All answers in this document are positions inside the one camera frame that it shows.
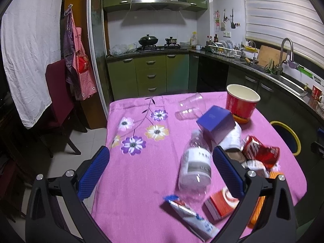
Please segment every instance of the red mug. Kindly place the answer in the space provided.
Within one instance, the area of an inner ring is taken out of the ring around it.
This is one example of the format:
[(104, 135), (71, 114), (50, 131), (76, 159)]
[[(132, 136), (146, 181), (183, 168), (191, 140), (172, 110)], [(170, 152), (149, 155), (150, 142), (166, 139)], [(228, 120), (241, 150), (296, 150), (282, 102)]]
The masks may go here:
[(247, 123), (260, 101), (260, 96), (253, 89), (243, 85), (231, 84), (226, 87), (226, 109), (232, 114), (234, 120), (239, 123)]
[(317, 86), (313, 86), (312, 97), (317, 101), (319, 101), (321, 95), (322, 95), (322, 91)]

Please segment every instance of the black dishwasher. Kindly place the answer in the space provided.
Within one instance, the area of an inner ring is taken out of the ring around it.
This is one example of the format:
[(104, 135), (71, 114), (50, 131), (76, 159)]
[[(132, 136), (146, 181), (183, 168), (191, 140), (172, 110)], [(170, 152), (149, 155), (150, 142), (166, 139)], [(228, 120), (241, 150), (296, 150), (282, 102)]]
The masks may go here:
[(197, 92), (226, 91), (228, 64), (200, 56)]

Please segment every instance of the faucet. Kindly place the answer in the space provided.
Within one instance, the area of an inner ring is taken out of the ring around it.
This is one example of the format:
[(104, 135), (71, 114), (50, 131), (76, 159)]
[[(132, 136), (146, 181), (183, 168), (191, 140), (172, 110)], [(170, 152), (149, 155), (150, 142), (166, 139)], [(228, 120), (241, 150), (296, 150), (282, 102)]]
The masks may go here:
[(281, 49), (280, 49), (280, 58), (279, 58), (279, 63), (278, 63), (278, 67), (277, 67), (277, 71), (279, 72), (278, 75), (280, 75), (280, 73), (282, 72), (283, 68), (282, 68), (282, 63), (285, 61), (282, 61), (282, 55), (284, 52), (283, 46), (285, 44), (286, 41), (289, 41), (290, 43), (290, 57), (289, 60), (291, 62), (294, 62), (294, 46), (293, 46), (293, 42), (289, 39), (289, 38), (284, 38), (282, 43), (281, 43)]
[[(249, 45), (250, 42), (252, 42), (252, 43), (254, 44), (254, 49), (256, 49), (257, 46), (256, 46), (255, 42), (252, 41), (252, 40), (250, 40), (249, 42), (247, 42), (247, 45)], [(253, 57), (253, 62), (252, 62), (252, 63), (255, 65), (255, 50), (254, 50), (254, 57)]]

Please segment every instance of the wooden cutting board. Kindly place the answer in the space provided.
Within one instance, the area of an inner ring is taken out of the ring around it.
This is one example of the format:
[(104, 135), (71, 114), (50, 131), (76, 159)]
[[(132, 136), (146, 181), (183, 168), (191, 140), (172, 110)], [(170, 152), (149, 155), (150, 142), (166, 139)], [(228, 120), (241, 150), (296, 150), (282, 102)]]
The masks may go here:
[[(287, 53), (283, 52), (282, 60), (285, 60), (287, 57)], [(257, 59), (259, 60), (259, 65), (265, 67), (270, 59), (274, 61), (274, 64), (277, 65), (279, 63), (280, 58), (280, 50), (275, 48), (270, 48), (267, 46), (261, 46)]]

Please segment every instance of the plastic bottle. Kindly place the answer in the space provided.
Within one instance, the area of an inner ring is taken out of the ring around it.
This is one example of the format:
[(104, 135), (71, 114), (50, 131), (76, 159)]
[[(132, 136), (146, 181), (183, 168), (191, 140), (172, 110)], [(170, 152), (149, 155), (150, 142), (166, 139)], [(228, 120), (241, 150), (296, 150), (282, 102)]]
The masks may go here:
[(211, 154), (200, 130), (194, 130), (181, 159), (178, 186), (182, 197), (202, 200), (211, 183)]
[(192, 36), (190, 38), (190, 44), (192, 47), (195, 47), (197, 44), (197, 32), (192, 32)]

